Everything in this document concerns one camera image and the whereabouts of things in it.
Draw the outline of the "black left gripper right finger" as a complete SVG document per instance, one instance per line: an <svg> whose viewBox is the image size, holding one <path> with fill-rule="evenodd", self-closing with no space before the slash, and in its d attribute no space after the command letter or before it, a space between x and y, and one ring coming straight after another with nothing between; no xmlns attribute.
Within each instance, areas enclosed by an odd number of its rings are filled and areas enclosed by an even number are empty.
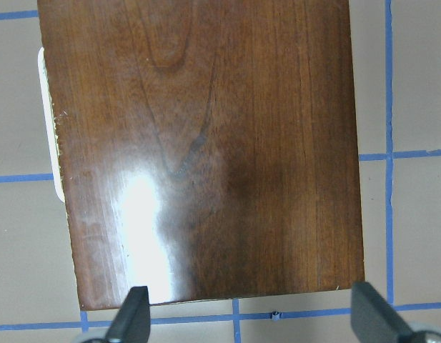
<svg viewBox="0 0 441 343"><path fill-rule="evenodd" d="M408 342L411 327L369 282L352 285L350 324L359 342Z"/></svg>

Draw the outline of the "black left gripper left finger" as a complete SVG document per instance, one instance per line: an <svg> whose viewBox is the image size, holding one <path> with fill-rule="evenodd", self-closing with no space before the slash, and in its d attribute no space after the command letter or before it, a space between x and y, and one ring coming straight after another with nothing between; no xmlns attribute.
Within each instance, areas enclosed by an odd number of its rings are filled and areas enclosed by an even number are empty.
<svg viewBox="0 0 441 343"><path fill-rule="evenodd" d="M151 317L148 287L132 287L105 335L105 342L149 340Z"/></svg>

